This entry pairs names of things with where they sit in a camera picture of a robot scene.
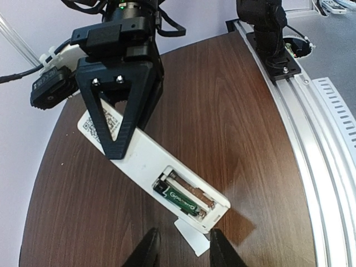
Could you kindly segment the white remote control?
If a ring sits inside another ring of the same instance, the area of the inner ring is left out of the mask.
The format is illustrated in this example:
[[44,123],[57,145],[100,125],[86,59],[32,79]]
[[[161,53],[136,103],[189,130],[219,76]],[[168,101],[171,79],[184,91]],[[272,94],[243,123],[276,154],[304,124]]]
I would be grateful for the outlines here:
[[[140,129],[136,129],[124,159],[112,163],[165,208],[203,234],[230,209],[230,201]],[[205,217],[193,217],[157,193],[162,180],[196,202]]]

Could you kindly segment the white battery cover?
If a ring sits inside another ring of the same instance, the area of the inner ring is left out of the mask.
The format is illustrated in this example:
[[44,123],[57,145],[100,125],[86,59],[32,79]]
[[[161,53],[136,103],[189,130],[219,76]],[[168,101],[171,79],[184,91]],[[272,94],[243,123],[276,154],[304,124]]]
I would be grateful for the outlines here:
[[204,234],[196,230],[194,227],[182,219],[177,219],[174,222],[174,225],[189,246],[193,249],[197,257],[200,257],[210,249],[210,241]]

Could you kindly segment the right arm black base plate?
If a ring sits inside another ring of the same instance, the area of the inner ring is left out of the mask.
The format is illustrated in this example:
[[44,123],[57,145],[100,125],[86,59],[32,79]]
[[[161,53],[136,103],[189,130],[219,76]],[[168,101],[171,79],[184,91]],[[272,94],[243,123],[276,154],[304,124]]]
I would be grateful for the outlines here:
[[263,52],[258,49],[254,32],[247,33],[246,37],[272,82],[301,74],[300,66],[285,47],[274,56],[273,53]]

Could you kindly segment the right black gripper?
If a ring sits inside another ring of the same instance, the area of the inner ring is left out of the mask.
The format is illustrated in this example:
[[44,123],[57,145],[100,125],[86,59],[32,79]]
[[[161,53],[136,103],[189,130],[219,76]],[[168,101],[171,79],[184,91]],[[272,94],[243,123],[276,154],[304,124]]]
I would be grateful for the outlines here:
[[149,17],[113,18],[75,29],[70,43],[86,54],[76,81],[109,160],[124,159],[138,127],[144,130],[164,87],[164,67]]

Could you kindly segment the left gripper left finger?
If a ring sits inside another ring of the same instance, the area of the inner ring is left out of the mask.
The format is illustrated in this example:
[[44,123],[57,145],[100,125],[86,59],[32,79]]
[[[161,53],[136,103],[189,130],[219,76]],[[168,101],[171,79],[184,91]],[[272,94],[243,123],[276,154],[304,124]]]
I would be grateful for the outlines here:
[[158,228],[151,228],[139,242],[122,267],[160,266],[161,234]]

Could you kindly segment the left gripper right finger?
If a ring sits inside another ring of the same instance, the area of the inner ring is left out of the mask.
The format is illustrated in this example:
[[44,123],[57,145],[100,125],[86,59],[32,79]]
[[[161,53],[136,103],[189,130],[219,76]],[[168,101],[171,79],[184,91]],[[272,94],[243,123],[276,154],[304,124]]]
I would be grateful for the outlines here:
[[242,258],[230,244],[223,232],[214,228],[210,231],[210,266],[246,267]]

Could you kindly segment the green black AAA battery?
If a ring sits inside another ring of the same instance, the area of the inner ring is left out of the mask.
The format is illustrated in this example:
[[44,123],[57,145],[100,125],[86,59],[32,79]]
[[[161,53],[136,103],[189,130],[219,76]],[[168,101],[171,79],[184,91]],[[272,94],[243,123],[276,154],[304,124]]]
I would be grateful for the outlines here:
[[176,205],[184,213],[192,215],[193,217],[205,217],[205,210],[168,183],[159,180],[154,184],[153,189],[166,200]]

